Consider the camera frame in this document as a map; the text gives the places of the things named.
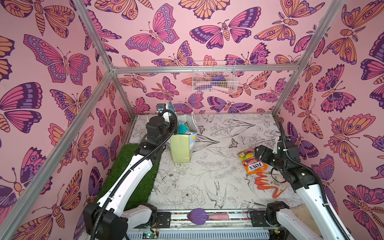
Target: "snack bag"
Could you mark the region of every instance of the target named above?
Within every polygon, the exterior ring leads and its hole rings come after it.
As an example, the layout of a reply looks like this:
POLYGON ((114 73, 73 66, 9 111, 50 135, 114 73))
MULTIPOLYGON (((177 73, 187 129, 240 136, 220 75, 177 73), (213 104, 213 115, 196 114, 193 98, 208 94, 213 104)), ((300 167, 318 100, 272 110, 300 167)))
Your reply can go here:
POLYGON ((243 166, 247 171, 248 175, 265 171, 268 168, 265 163, 255 158, 254 149, 244 150, 242 152, 239 152, 237 155, 243 163, 243 166))

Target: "white wire basket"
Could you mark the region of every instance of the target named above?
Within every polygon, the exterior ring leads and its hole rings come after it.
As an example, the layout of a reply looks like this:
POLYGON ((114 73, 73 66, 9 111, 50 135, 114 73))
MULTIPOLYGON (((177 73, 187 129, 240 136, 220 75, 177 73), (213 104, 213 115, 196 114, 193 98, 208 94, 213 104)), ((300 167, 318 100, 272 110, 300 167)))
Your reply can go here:
POLYGON ((192 67, 192 91, 194 93, 234 93, 238 78, 236 65, 211 65, 212 61, 194 61, 192 67))

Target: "purple spatula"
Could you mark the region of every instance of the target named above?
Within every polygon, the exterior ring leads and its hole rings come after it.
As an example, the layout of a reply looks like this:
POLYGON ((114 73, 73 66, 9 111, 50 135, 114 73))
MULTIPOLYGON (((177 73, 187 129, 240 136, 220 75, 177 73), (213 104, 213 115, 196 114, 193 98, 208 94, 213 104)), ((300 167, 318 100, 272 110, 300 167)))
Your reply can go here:
POLYGON ((187 214, 187 218, 196 225, 203 225, 207 220, 229 220, 228 214, 207 214, 204 209, 194 209, 187 214))

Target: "green artificial grass mat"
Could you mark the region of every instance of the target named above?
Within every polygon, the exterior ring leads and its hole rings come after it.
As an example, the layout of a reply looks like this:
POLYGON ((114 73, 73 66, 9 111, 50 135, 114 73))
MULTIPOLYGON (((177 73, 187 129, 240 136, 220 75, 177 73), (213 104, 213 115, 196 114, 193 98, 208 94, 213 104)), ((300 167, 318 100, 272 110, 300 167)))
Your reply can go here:
MULTIPOLYGON (((127 144, 122 146, 119 156, 117 157, 112 166, 111 174, 105 180, 105 183, 101 188, 101 191, 95 202, 97 202, 100 197, 104 196, 109 191, 109 189, 111 189, 111 187, 115 184, 115 182, 117 182, 121 174, 129 165, 129 162, 131 161, 132 156, 134 155, 134 152, 137 147, 138 144, 127 144)), ((147 174, 140 181, 139 185, 137 186, 135 191, 133 191, 131 197, 129 198, 128 203, 124 208, 124 211, 133 209, 138 205, 142 204, 143 202, 148 201, 149 196, 151 195, 151 191, 153 189, 153 184, 155 183, 157 172, 159 171, 159 164, 160 160, 156 162, 156 164, 151 168, 151 170, 149 170, 149 172, 147 172, 147 174)))

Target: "pink handle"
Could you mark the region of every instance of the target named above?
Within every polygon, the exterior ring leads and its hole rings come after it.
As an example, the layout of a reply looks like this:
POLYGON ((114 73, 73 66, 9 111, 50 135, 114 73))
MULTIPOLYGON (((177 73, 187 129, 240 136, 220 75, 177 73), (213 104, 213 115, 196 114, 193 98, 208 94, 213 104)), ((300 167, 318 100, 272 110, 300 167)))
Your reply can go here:
POLYGON ((209 220, 229 220, 228 214, 210 214, 209 220))

